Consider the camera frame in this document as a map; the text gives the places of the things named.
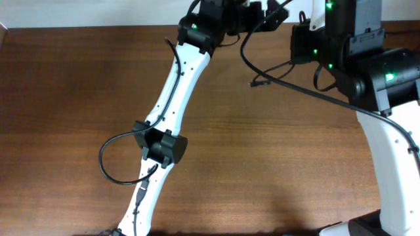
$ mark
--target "black cable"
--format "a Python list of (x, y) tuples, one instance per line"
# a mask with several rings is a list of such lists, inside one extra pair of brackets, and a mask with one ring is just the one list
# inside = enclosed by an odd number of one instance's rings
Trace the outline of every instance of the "black cable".
[(135, 203), (135, 208), (133, 211), (134, 214), (134, 220), (133, 220), (133, 229), (134, 229), (134, 236), (137, 236), (137, 214), (140, 213), (138, 211), (138, 206), (140, 206), (140, 203), (142, 202), (144, 196), (146, 195), (147, 192), (147, 187), (149, 186), (149, 179), (145, 179), (142, 182), (142, 185), (138, 188), (137, 190), (137, 194), (136, 194), (136, 203)]
[(238, 37), (238, 39), (234, 43), (229, 43), (227, 45), (219, 45), (219, 47), (230, 47), (235, 45), (237, 42), (239, 42), (239, 40), (241, 40), (241, 35), (237, 34), (236, 36)]
[(332, 85), (326, 87), (326, 88), (318, 88), (318, 78), (320, 76), (320, 73), (322, 71), (322, 65), (320, 64), (318, 66), (318, 68), (316, 68), (315, 74), (314, 74), (314, 87), (316, 90), (320, 91), (320, 92), (327, 92), (331, 89), (334, 89), (337, 86), (337, 82), (334, 82)]
[[(284, 73), (283, 75), (281, 75), (280, 77), (277, 77), (278, 80), (283, 79), (284, 77), (286, 77), (287, 75), (289, 75), (290, 72), (295, 68), (295, 65), (291, 63), (291, 60), (290, 61), (287, 61), (287, 62), (284, 62), (284, 63), (282, 63), (280, 65), (274, 66), (274, 67), (272, 67), (270, 69), (266, 69), (264, 71), (264, 73), (267, 73), (267, 72), (270, 72), (270, 71), (274, 71), (275, 69), (281, 68), (281, 67), (286, 66), (286, 65), (291, 65), (290, 69), (286, 73)], [(260, 76), (261, 75), (255, 76), (254, 79), (252, 80), (252, 82), (250, 82), (249, 86), (256, 87), (256, 86), (259, 86), (259, 85), (269, 85), (270, 84), (270, 81), (269, 80), (257, 81), (257, 79)]]
[(302, 24), (306, 22), (306, 14), (303, 10), (299, 12), (299, 23)]
[(420, 29), (409, 29), (409, 30), (402, 30), (402, 31), (387, 31), (385, 35), (401, 35), (407, 33), (420, 33)]
[(165, 116), (165, 113), (166, 113), (166, 111), (168, 110), (168, 107), (169, 107), (169, 104), (171, 103), (171, 100), (172, 100), (172, 98), (173, 98), (173, 95), (174, 95), (174, 93), (175, 93), (175, 90), (177, 89), (177, 86), (178, 86), (178, 83), (179, 83), (179, 80), (180, 80), (180, 77), (181, 77), (181, 62), (180, 62), (180, 60), (179, 60), (179, 55), (178, 55), (178, 52), (177, 52), (177, 50), (175, 49), (175, 47), (173, 46), (173, 44), (170, 42), (170, 40), (168, 39), (168, 38), (165, 38), (165, 41), (166, 41), (166, 43), (170, 46), (170, 48), (172, 49), (172, 51), (173, 51), (173, 54), (175, 55), (175, 58), (176, 58), (176, 63), (177, 63), (177, 65), (178, 65), (178, 71), (177, 71), (177, 79), (175, 80), (175, 84), (173, 85), (173, 88), (172, 88), (172, 91), (171, 91), (171, 93), (170, 93), (170, 95), (169, 95), (169, 98), (168, 98), (168, 101), (166, 102), (166, 104), (165, 104), (165, 107), (164, 107), (164, 109), (163, 109), (163, 111), (162, 111), (162, 113), (161, 113), (161, 115), (157, 118), (157, 121), (155, 122), (155, 123), (153, 123), (153, 125), (150, 125), (148, 128), (144, 128), (144, 129), (142, 129), (142, 130), (137, 130), (137, 131), (132, 131), (132, 132), (126, 132), (126, 133), (124, 133), (124, 134), (119, 134), (119, 135), (117, 135), (117, 136), (114, 136), (114, 137), (112, 137), (112, 138), (110, 138), (110, 139), (108, 139), (103, 145), (102, 145), (102, 147), (100, 148), (100, 151), (99, 151), (99, 168), (100, 168), (100, 171), (103, 173), (103, 175), (105, 175), (105, 177), (107, 178), (107, 179), (109, 179), (111, 182), (113, 182), (113, 183), (115, 183), (115, 184), (119, 184), (119, 185), (133, 185), (133, 184), (137, 184), (137, 183), (139, 183), (139, 182), (141, 182), (141, 181), (143, 181), (143, 180), (145, 180), (145, 179), (147, 179), (147, 178), (149, 178), (157, 169), (158, 169), (158, 164), (156, 164), (156, 165), (154, 165), (154, 167), (153, 167), (153, 169), (145, 176), (145, 177), (143, 177), (143, 178), (140, 178), (140, 179), (138, 179), (138, 180), (132, 180), (132, 181), (119, 181), (119, 180), (116, 180), (116, 179), (114, 179), (114, 178), (112, 178), (106, 171), (105, 171), (105, 168), (104, 168), (104, 165), (103, 165), (103, 163), (102, 163), (102, 155), (103, 155), (103, 153), (104, 153), (104, 150), (105, 150), (105, 148), (106, 148), (106, 146), (108, 146), (111, 142), (113, 142), (113, 141), (115, 141), (115, 140), (117, 140), (118, 138), (122, 138), (122, 137), (126, 137), (126, 136), (130, 136), (130, 135), (136, 135), (136, 134), (140, 134), (141, 132), (144, 132), (144, 131), (147, 131), (147, 130), (150, 130), (150, 129), (152, 129), (152, 128), (154, 128), (156, 125), (158, 125), (158, 123), (164, 118), (164, 116)]
[(187, 15), (191, 14), (192, 11), (195, 9), (195, 7), (198, 5), (198, 3), (200, 3), (201, 0), (194, 0), (191, 5), (190, 8), (188, 9)]
[(134, 209), (134, 220), (133, 220), (133, 228), (134, 228), (134, 236), (137, 236), (137, 214), (138, 214), (138, 205), (136, 205), (136, 208)]
[(413, 140), (413, 138), (411, 137), (411, 135), (404, 129), (404, 128), (402, 128), (399, 124), (397, 124), (395, 121), (392, 121), (392, 120), (390, 120), (390, 119), (387, 119), (387, 118), (385, 118), (385, 117), (382, 117), (381, 115), (378, 115), (377, 113), (374, 113), (374, 112), (371, 112), (371, 111), (367, 111), (367, 110), (364, 110), (364, 109), (362, 109), (362, 108), (358, 108), (358, 107), (356, 107), (356, 106), (352, 106), (352, 105), (350, 105), (350, 104), (348, 104), (348, 103), (346, 103), (346, 102), (343, 102), (343, 101), (341, 101), (341, 100), (338, 100), (338, 99), (335, 99), (335, 98), (332, 98), (332, 97), (330, 97), (330, 96), (326, 96), (326, 95), (323, 95), (323, 94), (320, 94), (320, 93), (317, 93), (317, 92), (314, 92), (314, 91), (312, 91), (312, 90), (308, 90), (308, 89), (306, 89), (306, 88), (303, 88), (303, 87), (299, 87), (299, 86), (297, 86), (297, 85), (294, 85), (294, 84), (291, 84), (291, 83), (288, 83), (288, 82), (285, 82), (285, 81), (281, 81), (281, 80), (277, 80), (276, 78), (274, 78), (273, 76), (271, 76), (271, 75), (269, 75), (269, 74), (267, 74), (267, 73), (264, 73), (263, 71), (261, 71), (259, 68), (257, 68), (257, 67), (255, 67), (246, 57), (245, 57), (245, 46), (246, 46), (246, 44), (247, 44), (247, 42), (248, 42), (248, 40), (249, 40), (249, 38), (251, 37), (251, 35), (255, 32), (255, 31), (257, 31), (261, 26), (262, 26), (262, 24), (264, 23), (264, 22), (266, 22), (267, 20), (269, 20), (271, 17), (273, 17), (277, 12), (279, 12), (281, 9), (283, 9), (284, 8), (284, 6), (286, 6), (288, 3), (290, 3), (292, 0), (287, 0), (287, 1), (285, 1), (284, 3), (282, 3), (281, 5), (280, 5), (280, 7), (278, 8), (278, 9), (276, 9), (276, 10), (274, 10), (273, 12), (271, 12), (270, 14), (268, 14), (267, 16), (266, 16), (266, 18), (264, 18), (263, 20), (261, 20), (248, 34), (247, 34), (247, 36), (245, 37), (245, 39), (243, 40), (243, 42), (242, 42), (242, 45), (241, 45), (241, 51), (240, 51), (240, 53), (241, 53), (241, 57), (242, 57), (242, 60), (253, 70), (253, 71), (255, 71), (256, 73), (258, 73), (259, 75), (261, 75), (261, 76), (263, 76), (264, 78), (266, 78), (266, 79), (268, 79), (268, 80), (270, 80), (270, 81), (272, 81), (272, 82), (274, 82), (274, 83), (277, 83), (277, 84), (279, 84), (279, 85), (282, 85), (282, 86), (285, 86), (285, 87), (287, 87), (287, 88), (289, 88), (289, 89), (293, 89), (293, 90), (296, 90), (296, 91), (298, 91), (298, 92), (302, 92), (302, 93), (305, 93), (305, 94), (307, 94), (307, 95), (310, 95), (310, 96), (313, 96), (313, 97), (315, 97), (315, 98), (319, 98), (319, 99), (322, 99), (322, 100), (325, 100), (325, 101), (327, 101), (327, 102), (331, 102), (331, 103), (333, 103), (333, 104), (336, 104), (336, 105), (339, 105), (339, 106), (342, 106), (342, 107), (344, 107), (344, 108), (348, 108), (348, 109), (352, 109), (352, 110), (354, 110), (354, 111), (358, 111), (358, 112), (360, 112), (360, 113), (363, 113), (363, 114), (365, 114), (365, 115), (369, 115), (369, 116), (371, 116), (371, 117), (374, 117), (374, 118), (376, 118), (376, 119), (378, 119), (378, 120), (380, 120), (380, 121), (383, 121), (383, 122), (385, 122), (385, 123), (387, 123), (387, 124), (389, 124), (390, 126), (392, 126), (392, 127), (394, 127), (395, 129), (397, 129), (400, 133), (401, 133), (401, 135), (407, 140), (407, 142), (408, 142), (408, 144), (409, 144), (409, 146), (410, 146), (410, 148), (408, 149), (408, 151), (409, 151), (409, 153), (412, 153), (413, 155), (414, 155), (414, 157), (415, 157), (415, 160), (416, 160), (416, 162), (417, 162), (417, 167), (419, 168), (419, 170), (420, 170), (420, 149), (419, 149), (419, 147), (415, 144), (415, 142), (414, 142), (414, 140)]
[[(275, 69), (282, 68), (283, 66), (286, 66), (286, 65), (291, 65), (291, 60), (290, 61), (286, 61), (284, 63), (281, 63), (280, 65), (271, 67), (270, 69), (266, 69), (266, 70), (264, 70), (264, 73), (267, 73), (267, 72), (270, 72), (270, 71), (274, 71)], [(252, 80), (252, 82), (255, 82), (260, 76), (261, 75), (255, 76), (254, 79)]]

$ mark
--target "wood grain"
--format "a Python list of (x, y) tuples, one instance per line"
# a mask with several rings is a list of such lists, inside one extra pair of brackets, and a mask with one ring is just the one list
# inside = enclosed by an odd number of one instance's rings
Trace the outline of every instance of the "wood grain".
[[(263, 68), (288, 60), (291, 27), (253, 36), (249, 59)], [(175, 41), (177, 27), (9, 30), (0, 50), (2, 235), (93, 235), (119, 223), (133, 187), (101, 175), (98, 149), (156, 102), (173, 59), (166, 36)], [(387, 46), (419, 40), (392, 36)], [(255, 75), (239, 47), (218, 49), (195, 87), (181, 131), (188, 148), (163, 187), (152, 229), (283, 233), (377, 210), (356, 114), (276, 85), (250, 88)], [(297, 66), (286, 81), (312, 87), (316, 66)], [(322, 85), (331, 80), (322, 72)], [(104, 156), (122, 180), (137, 176), (140, 158), (134, 138)]]

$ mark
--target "black wire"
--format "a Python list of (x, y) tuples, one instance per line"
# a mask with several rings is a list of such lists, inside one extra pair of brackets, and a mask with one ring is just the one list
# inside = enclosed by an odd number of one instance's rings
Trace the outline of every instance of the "black wire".
[(299, 12), (299, 23), (302, 24), (306, 22), (306, 14), (303, 10)]
[(234, 43), (229, 43), (227, 45), (219, 45), (219, 47), (230, 47), (235, 45), (237, 42), (239, 42), (239, 40), (241, 40), (241, 35), (237, 34), (236, 36), (238, 37), (238, 39)]
[(318, 88), (318, 78), (320, 77), (320, 73), (322, 71), (322, 65), (320, 64), (318, 68), (316, 68), (315, 74), (314, 74), (314, 87), (316, 90), (320, 92), (327, 92), (331, 89), (334, 89), (337, 86), (337, 82), (334, 82), (332, 85), (326, 87), (326, 88)]
[(284, 3), (282, 3), (281, 5), (280, 5), (280, 7), (278, 8), (278, 9), (276, 9), (276, 10), (274, 10), (273, 12), (271, 12), (269, 15), (267, 15), (266, 16), (266, 18), (264, 18), (263, 20), (261, 20), (248, 34), (247, 34), (247, 36), (245, 37), (245, 39), (243, 40), (243, 42), (242, 42), (242, 45), (241, 45), (241, 50), (240, 50), (240, 53), (241, 53), (241, 57), (242, 57), (242, 60), (253, 70), (253, 71), (255, 71), (256, 73), (258, 73), (259, 75), (261, 75), (261, 76), (263, 76), (264, 78), (266, 78), (266, 79), (268, 79), (269, 81), (272, 81), (272, 82), (274, 82), (274, 83), (277, 83), (277, 84), (279, 84), (279, 85), (282, 85), (282, 86), (285, 86), (285, 87), (287, 87), (287, 88), (289, 88), (289, 89), (293, 89), (293, 90), (296, 90), (296, 91), (298, 91), (298, 92), (303, 92), (303, 93), (305, 93), (305, 94), (307, 94), (307, 95), (310, 95), (310, 96), (313, 96), (313, 97), (315, 97), (315, 98), (319, 98), (319, 99), (322, 99), (322, 100), (325, 100), (325, 101), (327, 101), (327, 102), (331, 102), (331, 103), (333, 103), (333, 104), (336, 104), (336, 105), (339, 105), (339, 106), (342, 106), (342, 107), (344, 107), (344, 108), (348, 108), (348, 109), (352, 109), (352, 110), (354, 110), (354, 111), (358, 111), (358, 112), (360, 112), (360, 113), (363, 113), (363, 114), (365, 114), (365, 115), (369, 115), (369, 116), (371, 116), (371, 117), (374, 117), (374, 118), (376, 118), (376, 119), (378, 119), (378, 120), (380, 120), (380, 121), (383, 121), (383, 122), (386, 122), (387, 124), (389, 124), (390, 126), (392, 126), (392, 127), (394, 127), (395, 129), (397, 129), (400, 133), (401, 133), (401, 135), (407, 140), (407, 142), (408, 142), (408, 144), (409, 144), (409, 146), (410, 146), (410, 148), (408, 149), (408, 151), (409, 151), (409, 153), (412, 153), (413, 155), (414, 155), (414, 157), (415, 157), (415, 160), (416, 160), (416, 162), (417, 162), (417, 167), (418, 167), (418, 169), (419, 169), (419, 171), (420, 171), (420, 153), (419, 153), (419, 147), (415, 144), (415, 142), (414, 142), (414, 140), (413, 140), (413, 138), (411, 137), (411, 135), (404, 129), (404, 128), (402, 128), (399, 124), (397, 124), (396, 122), (394, 122), (394, 121), (392, 121), (392, 120), (390, 120), (390, 119), (387, 119), (387, 118), (385, 118), (385, 117), (382, 117), (382, 116), (380, 116), (380, 115), (378, 115), (377, 113), (374, 113), (374, 112), (371, 112), (371, 111), (367, 111), (367, 110), (364, 110), (364, 109), (362, 109), (362, 108), (358, 108), (358, 107), (356, 107), (356, 106), (352, 106), (352, 105), (350, 105), (350, 104), (348, 104), (348, 103), (346, 103), (346, 102), (343, 102), (343, 101), (341, 101), (341, 100), (338, 100), (338, 99), (335, 99), (335, 98), (332, 98), (332, 97), (330, 97), (330, 96), (326, 96), (326, 95), (323, 95), (323, 94), (320, 94), (320, 93), (317, 93), (317, 92), (314, 92), (314, 91), (312, 91), (312, 90), (308, 90), (308, 89), (306, 89), (306, 88), (303, 88), (303, 87), (299, 87), (299, 86), (297, 86), (297, 85), (294, 85), (294, 84), (291, 84), (291, 83), (288, 83), (288, 82), (285, 82), (285, 81), (281, 81), (281, 80), (277, 80), (276, 78), (274, 78), (273, 76), (271, 76), (271, 75), (269, 75), (269, 74), (267, 74), (267, 73), (264, 73), (263, 71), (261, 71), (259, 68), (257, 68), (257, 67), (255, 67), (246, 57), (245, 57), (245, 46), (246, 46), (246, 44), (247, 44), (247, 42), (248, 42), (248, 40), (249, 40), (249, 38), (251, 37), (251, 35), (255, 32), (255, 31), (257, 31), (261, 26), (262, 26), (262, 24), (264, 23), (264, 22), (266, 22), (268, 19), (270, 19), (271, 17), (273, 17), (279, 10), (281, 10), (281, 9), (283, 9), (284, 8), (284, 6), (286, 6), (288, 3), (290, 3), (292, 0), (287, 0), (287, 1), (285, 1)]
[(134, 221), (133, 221), (133, 227), (134, 227), (134, 236), (137, 236), (137, 214), (138, 214), (138, 206), (136, 205), (136, 208), (134, 209)]
[(192, 11), (195, 9), (195, 7), (198, 5), (198, 3), (200, 3), (201, 0), (194, 0), (191, 5), (190, 8), (188, 9), (187, 15), (191, 14)]
[(402, 31), (388, 31), (385, 32), (385, 35), (401, 35), (407, 33), (420, 33), (420, 29), (409, 29), (409, 30), (402, 30)]
[(140, 179), (138, 179), (138, 180), (132, 180), (132, 181), (119, 181), (119, 180), (116, 180), (116, 179), (114, 179), (114, 178), (112, 178), (106, 171), (105, 171), (105, 168), (104, 168), (104, 165), (103, 165), (103, 163), (102, 163), (102, 155), (103, 155), (103, 153), (104, 153), (104, 150), (105, 150), (105, 148), (106, 148), (106, 146), (108, 146), (111, 142), (113, 142), (113, 141), (115, 141), (115, 140), (117, 140), (118, 138), (122, 138), (122, 137), (126, 137), (126, 136), (130, 136), (130, 135), (136, 135), (136, 134), (140, 134), (141, 132), (144, 132), (144, 131), (147, 131), (147, 130), (150, 130), (150, 129), (152, 129), (152, 128), (154, 128), (156, 125), (158, 125), (158, 123), (164, 118), (164, 116), (165, 116), (165, 113), (166, 113), (166, 111), (168, 110), (168, 107), (169, 107), (169, 104), (171, 103), (171, 100), (172, 100), (172, 98), (173, 98), (173, 95), (174, 95), (174, 93), (175, 93), (175, 90), (177, 89), (177, 86), (178, 86), (178, 83), (179, 83), (179, 80), (180, 80), (180, 76), (181, 76), (181, 62), (180, 62), (180, 60), (179, 60), (179, 55), (178, 55), (178, 52), (177, 52), (177, 50), (175, 49), (175, 47), (173, 46), (173, 44), (170, 42), (170, 40), (168, 39), (168, 38), (165, 38), (165, 41), (166, 41), (166, 43), (171, 47), (171, 49), (172, 49), (172, 51), (173, 51), (173, 54), (175, 55), (175, 58), (176, 58), (176, 63), (177, 63), (177, 65), (178, 65), (178, 71), (177, 71), (177, 79), (175, 80), (175, 84), (173, 85), (173, 88), (172, 88), (172, 91), (171, 91), (171, 93), (170, 93), (170, 95), (169, 95), (169, 98), (168, 98), (168, 101), (166, 102), (166, 104), (165, 104), (165, 107), (164, 107), (164, 109), (163, 109), (163, 111), (162, 111), (162, 113), (161, 113), (161, 115), (157, 118), (157, 121), (155, 122), (155, 123), (153, 123), (153, 125), (150, 125), (148, 128), (144, 128), (144, 129), (142, 129), (142, 130), (136, 130), (136, 131), (132, 131), (132, 132), (126, 132), (126, 133), (124, 133), (124, 134), (119, 134), (119, 135), (117, 135), (117, 136), (114, 136), (114, 137), (112, 137), (112, 138), (110, 138), (110, 139), (108, 139), (103, 145), (102, 145), (102, 147), (100, 148), (100, 151), (99, 151), (99, 168), (100, 168), (100, 171), (103, 173), (103, 175), (105, 175), (105, 177), (107, 178), (107, 179), (109, 179), (111, 182), (113, 182), (113, 183), (115, 183), (115, 184), (119, 184), (119, 185), (124, 185), (124, 186), (126, 186), (126, 185), (133, 185), (133, 184), (137, 184), (137, 183), (139, 183), (139, 182), (141, 182), (141, 181), (143, 181), (143, 180), (145, 180), (145, 179), (147, 179), (147, 178), (149, 178), (149, 177), (151, 177), (151, 175), (158, 169), (158, 164), (156, 164), (156, 165), (154, 165), (153, 166), (153, 170), (151, 170), (145, 177), (143, 177), (143, 178), (140, 178)]
[[(291, 65), (291, 60), (290, 61), (287, 61), (287, 62), (284, 62), (284, 63), (281, 63), (280, 65), (277, 65), (277, 66), (274, 66), (274, 67), (271, 67), (270, 69), (266, 69), (266, 70), (264, 70), (264, 73), (267, 73), (267, 72), (270, 72), (270, 71), (274, 71), (275, 69), (278, 69), (278, 68), (282, 68), (282, 67), (284, 67), (284, 66), (286, 66), (286, 65)], [(285, 77), (287, 74), (289, 74), (290, 73), (290, 71), (291, 70), (289, 70), (288, 72), (286, 72), (285, 74), (283, 74), (282, 76), (280, 76), (279, 78), (277, 78), (277, 79), (282, 79), (283, 77)], [(252, 82), (255, 82), (259, 77), (260, 77), (261, 75), (257, 75), (257, 76), (255, 76), (254, 77), (254, 79), (252, 80)]]

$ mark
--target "green led light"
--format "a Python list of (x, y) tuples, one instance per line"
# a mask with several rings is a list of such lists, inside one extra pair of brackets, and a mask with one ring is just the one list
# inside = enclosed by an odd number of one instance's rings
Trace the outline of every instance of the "green led light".
[(393, 74), (389, 73), (389, 74), (385, 75), (385, 78), (387, 78), (387, 81), (391, 81), (395, 78), (395, 76)]

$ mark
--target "cable clip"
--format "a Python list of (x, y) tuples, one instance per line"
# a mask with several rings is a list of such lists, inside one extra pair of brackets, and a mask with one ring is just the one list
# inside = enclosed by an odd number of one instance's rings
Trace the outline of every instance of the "cable clip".
[(413, 154), (416, 152), (420, 152), (420, 147), (419, 146), (415, 146), (415, 147), (411, 147), (408, 149), (408, 154)]

